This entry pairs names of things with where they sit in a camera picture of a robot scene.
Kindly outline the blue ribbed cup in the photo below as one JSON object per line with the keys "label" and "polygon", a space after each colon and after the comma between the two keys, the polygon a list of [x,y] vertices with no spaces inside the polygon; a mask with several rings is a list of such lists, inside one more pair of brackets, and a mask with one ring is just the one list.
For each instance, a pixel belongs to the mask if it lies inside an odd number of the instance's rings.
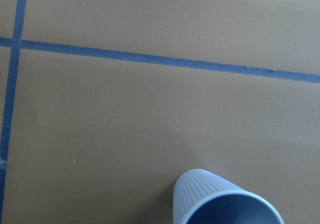
{"label": "blue ribbed cup", "polygon": [[175,224],[284,223],[268,201],[203,169],[177,179],[172,204]]}

